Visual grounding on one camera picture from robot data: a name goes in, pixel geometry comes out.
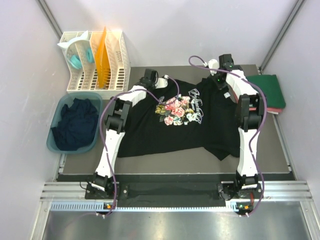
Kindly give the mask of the black t shirt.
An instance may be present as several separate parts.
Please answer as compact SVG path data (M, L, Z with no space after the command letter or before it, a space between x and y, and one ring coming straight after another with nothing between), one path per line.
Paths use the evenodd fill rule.
M129 127L120 143L119 158L204 148L219 160L240 156L236 103L227 89L202 79L198 84L169 81L153 90L129 114Z

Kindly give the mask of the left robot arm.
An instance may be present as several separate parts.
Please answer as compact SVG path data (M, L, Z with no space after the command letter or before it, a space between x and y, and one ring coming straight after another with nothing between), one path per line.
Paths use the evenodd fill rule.
M104 149L91 181L91 186L96 188L97 194L102 198L109 198L115 189L115 160L126 127L129 126L130 111L151 90L159 86L158 79L158 72L147 68L131 90L112 97L102 112L99 124Z

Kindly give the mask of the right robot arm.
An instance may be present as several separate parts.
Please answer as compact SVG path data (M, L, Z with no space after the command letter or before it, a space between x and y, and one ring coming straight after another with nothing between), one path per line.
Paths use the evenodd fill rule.
M260 191L257 165L258 138L266 121L267 101L262 90L249 82L240 65L236 65L230 53L222 54L218 60L208 62L210 77L223 90L232 89L236 100L235 121L240 137L239 164L233 185L228 193L245 198L254 191Z

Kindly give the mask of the folded green t shirt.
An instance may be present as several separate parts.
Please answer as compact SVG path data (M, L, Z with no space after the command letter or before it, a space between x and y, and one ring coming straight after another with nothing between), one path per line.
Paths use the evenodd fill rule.
M258 86L264 93L267 101L267 109L283 110L286 102L280 87L279 80L275 74L272 75L252 75L246 78L250 83Z

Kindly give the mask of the orange plastic folder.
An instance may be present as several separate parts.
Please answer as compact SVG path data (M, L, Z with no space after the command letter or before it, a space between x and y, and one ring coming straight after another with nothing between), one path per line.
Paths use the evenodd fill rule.
M106 47L107 28L104 27L98 48L95 54L95 64L97 70L97 83L100 89L103 89L108 81L111 72L110 62Z

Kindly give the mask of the white file organizer rack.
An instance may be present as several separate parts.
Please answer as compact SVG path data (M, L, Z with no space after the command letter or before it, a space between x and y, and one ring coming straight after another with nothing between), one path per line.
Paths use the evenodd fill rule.
M59 43L80 36L84 31L64 32ZM66 60L70 80L67 86L68 93L76 92L93 92L99 94L103 99L108 99L118 93L128 90L130 77L130 60L127 53L124 34L121 30L107 31L105 45L110 65L110 73L104 88L98 86L98 74L96 68L95 55L98 49L102 31L88 31L89 42L79 41L75 43L67 52L69 57L71 54L78 54L82 63L82 68L77 70L73 68Z

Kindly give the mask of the folded pink t shirt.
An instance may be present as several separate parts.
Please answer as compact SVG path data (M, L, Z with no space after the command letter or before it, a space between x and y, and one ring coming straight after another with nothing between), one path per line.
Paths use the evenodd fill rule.
M267 108L267 112L270 113L270 114L278 115L278 114L283 112L283 109L282 108L268 107Z

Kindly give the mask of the teal cat ear headphones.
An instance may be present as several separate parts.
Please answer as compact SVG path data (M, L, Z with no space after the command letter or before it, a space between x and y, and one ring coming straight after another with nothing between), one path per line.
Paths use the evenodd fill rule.
M85 31L80 34L80 36L76 36L71 38L68 41L65 42L59 42L57 45L62 50L63 54L66 56L66 61L76 70L80 70L83 68L81 58L78 53L72 53L70 56L67 56L68 50L71 49L71 47L75 47L77 42L89 42L89 31Z

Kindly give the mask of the navy blue t shirt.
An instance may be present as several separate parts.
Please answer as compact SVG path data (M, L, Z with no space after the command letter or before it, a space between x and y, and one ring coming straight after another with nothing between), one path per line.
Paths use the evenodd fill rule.
M54 142L60 151L76 151L90 145L96 134L99 113L90 99L75 98L64 104L60 121L51 128Z

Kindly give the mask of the teal plastic bin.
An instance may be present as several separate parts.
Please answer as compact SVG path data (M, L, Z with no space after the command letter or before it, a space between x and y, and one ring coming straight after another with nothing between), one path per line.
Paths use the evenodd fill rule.
M62 151L59 150L55 144L55 140L53 137L53 133L51 131L52 127L55 127L57 125L57 123L61 120L61 116L60 116L60 112L62 107L67 104L69 107L72 106L73 101L75 98L78 99L89 99L92 104L96 107L99 117L98 117L98 121L97 121L97 126L96 126L96 132L95 132L95 136L94 136L94 140L93 142L86 146L86 147L81 147L78 150L75 151ZM47 140L46 140L46 146L47 148L53 152L53 153L59 153L59 154L82 154L82 153L86 153L88 151L90 151L96 144L97 142L97 138L98 138L98 133L99 133L99 120L103 111L103 99L102 97L94 92L89 92L89 91L80 91L80 92L73 92L73 93L68 93L65 96L63 96L56 107L55 113L53 115L53 119L50 125L50 130L48 132L48 136L47 136Z

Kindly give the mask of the right corner aluminium post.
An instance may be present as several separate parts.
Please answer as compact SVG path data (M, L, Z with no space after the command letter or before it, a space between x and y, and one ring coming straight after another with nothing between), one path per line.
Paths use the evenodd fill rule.
M293 7L291 8L288 16L285 18L284 23L281 25L281 28L277 33L274 41L272 42L269 50L267 51L267 54L264 57L261 65L257 68L260 74L262 74L266 70L274 54L276 53L280 44L284 40L287 32L289 31L290 27L293 25L296 17L298 16L299 12L301 11L301 9L303 8L306 2L307 2L306 0L296 0L294 2Z

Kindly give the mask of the corner aluminium post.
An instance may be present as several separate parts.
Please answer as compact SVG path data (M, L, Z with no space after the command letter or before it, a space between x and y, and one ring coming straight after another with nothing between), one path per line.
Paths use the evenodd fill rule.
M63 31L55 18L52 10L50 9L48 3L46 0L36 0L40 10L44 14L45 18L47 19L49 25L51 26L53 32L57 36L58 39L60 39L63 35Z
M306 0L296 0L294 2L293 7L291 8L288 16L285 18L284 23L281 25L281 28L277 33L274 41L272 42L269 50L267 51L267 54L264 57L261 65L257 68L260 74L262 74L266 70L274 54L276 53L280 44L284 40L287 32L289 31L290 27L293 25L296 17L298 16L299 12L301 11L301 9L303 8L306 2L307 2Z

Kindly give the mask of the left corner aluminium post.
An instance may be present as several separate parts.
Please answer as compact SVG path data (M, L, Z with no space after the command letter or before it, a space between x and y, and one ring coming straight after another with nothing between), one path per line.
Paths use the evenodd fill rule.
M48 3L46 0L36 0L40 10L44 14L45 18L47 19L49 25L51 26L53 32L57 36L58 39L60 39L63 35L63 31L55 18L52 10L50 9Z

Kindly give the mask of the aluminium frame rail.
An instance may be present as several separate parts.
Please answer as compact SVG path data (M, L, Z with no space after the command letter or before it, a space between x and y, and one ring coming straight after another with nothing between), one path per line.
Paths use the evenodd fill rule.
M40 200L42 201L83 201L87 191L84 183L46 182ZM265 202L304 202L313 197L305 181L266 181L263 194Z

